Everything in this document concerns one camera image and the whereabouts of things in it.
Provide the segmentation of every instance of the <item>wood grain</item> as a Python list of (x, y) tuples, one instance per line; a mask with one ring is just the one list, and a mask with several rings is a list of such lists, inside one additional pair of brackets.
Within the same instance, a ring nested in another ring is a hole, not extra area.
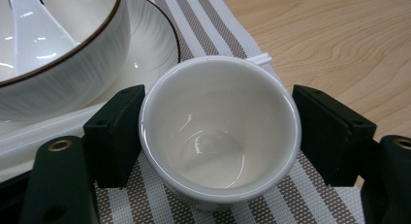
[(411, 0), (224, 0), (291, 92), (318, 88), (411, 138)]

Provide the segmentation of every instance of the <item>brown rim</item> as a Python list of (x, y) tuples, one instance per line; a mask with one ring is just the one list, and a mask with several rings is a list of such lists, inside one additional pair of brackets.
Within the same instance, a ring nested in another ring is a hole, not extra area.
[(73, 55), (75, 55), (80, 50), (88, 46), (91, 42), (93, 42), (100, 35), (100, 33), (102, 33), (106, 29), (106, 27), (109, 25), (109, 23), (111, 22), (111, 20), (114, 18), (115, 14), (117, 13), (118, 8), (120, 7), (120, 3), (121, 3), (121, 0), (115, 1), (114, 7), (111, 10), (109, 16), (104, 20), (104, 22), (99, 26), (99, 28), (97, 28), (97, 30), (94, 31), (94, 33), (91, 34), (91, 36), (88, 37), (81, 44), (79, 44), (78, 46), (76, 46), (75, 48), (67, 52), (66, 54), (62, 55), (61, 57), (57, 58), (56, 60), (46, 64), (45, 66), (42, 66), (34, 71), (23, 74), (21, 76), (11, 78), (9, 80), (0, 81), (0, 87), (12, 85), (19, 81), (28, 80), (30, 78), (33, 78), (43, 72), (50, 70), (51, 68), (54, 68), (55, 66), (66, 61), (67, 59), (71, 58)]

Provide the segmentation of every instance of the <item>white spoon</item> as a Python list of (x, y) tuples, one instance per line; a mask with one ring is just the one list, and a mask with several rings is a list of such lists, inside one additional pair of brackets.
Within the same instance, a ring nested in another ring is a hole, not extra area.
[(77, 45), (41, 0), (10, 0), (10, 4), (17, 76), (48, 64)]

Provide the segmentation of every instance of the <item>ceramic cup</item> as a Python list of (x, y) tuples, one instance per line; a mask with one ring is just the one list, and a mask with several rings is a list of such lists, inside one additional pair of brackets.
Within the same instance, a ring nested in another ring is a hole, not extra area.
[(300, 117), (280, 81), (243, 59), (171, 68), (147, 92), (140, 138), (167, 186), (195, 208), (250, 201), (277, 185), (300, 148)]

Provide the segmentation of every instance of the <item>placemat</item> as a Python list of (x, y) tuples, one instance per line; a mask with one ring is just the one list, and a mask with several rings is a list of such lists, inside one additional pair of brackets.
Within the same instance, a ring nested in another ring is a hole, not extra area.
[[(261, 54), (223, 0), (150, 1), (176, 28), (182, 60)], [(270, 65), (264, 69), (276, 76)], [(359, 189), (325, 186), (301, 152), (278, 186), (231, 210), (203, 212), (187, 207), (163, 184), (143, 153), (127, 188), (97, 188), (97, 197), (103, 223), (364, 223)]]

